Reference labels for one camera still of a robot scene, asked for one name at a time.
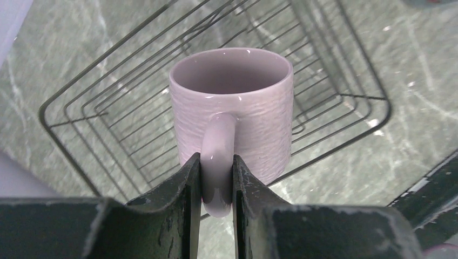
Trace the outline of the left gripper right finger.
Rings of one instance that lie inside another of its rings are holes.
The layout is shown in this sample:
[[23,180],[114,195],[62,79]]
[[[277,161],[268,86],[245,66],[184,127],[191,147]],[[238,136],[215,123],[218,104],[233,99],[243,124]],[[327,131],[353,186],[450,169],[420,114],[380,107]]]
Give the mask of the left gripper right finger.
[[233,162],[236,258],[423,258],[395,208],[294,205]]

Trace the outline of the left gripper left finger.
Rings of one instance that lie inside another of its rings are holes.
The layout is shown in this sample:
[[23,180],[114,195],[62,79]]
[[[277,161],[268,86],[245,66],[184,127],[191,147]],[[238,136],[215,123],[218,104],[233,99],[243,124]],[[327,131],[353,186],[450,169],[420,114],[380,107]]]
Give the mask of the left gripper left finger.
[[199,159],[122,204],[60,196],[1,154],[1,258],[196,258]]

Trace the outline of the grey lilac mug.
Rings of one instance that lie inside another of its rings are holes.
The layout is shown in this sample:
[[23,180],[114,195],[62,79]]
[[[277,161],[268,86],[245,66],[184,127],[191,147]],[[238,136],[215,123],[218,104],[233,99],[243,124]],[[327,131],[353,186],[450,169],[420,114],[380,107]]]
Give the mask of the grey lilac mug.
[[231,211],[233,157],[269,184],[291,155],[293,65],[280,54],[228,47],[192,54],[170,69],[179,161],[199,153],[207,213]]

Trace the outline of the pink polka dot plate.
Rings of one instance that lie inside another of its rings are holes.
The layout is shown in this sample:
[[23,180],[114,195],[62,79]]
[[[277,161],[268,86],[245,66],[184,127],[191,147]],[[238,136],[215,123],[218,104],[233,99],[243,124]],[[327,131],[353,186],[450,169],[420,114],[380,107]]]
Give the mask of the pink polka dot plate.
[[457,245],[443,243],[433,246],[424,252],[426,259],[457,259]]

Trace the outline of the black base frame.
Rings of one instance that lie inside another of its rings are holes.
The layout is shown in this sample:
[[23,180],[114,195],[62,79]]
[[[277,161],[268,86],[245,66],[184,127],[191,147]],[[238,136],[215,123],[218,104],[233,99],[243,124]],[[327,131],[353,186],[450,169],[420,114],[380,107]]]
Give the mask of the black base frame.
[[410,222],[424,251],[457,239],[457,150],[389,206]]

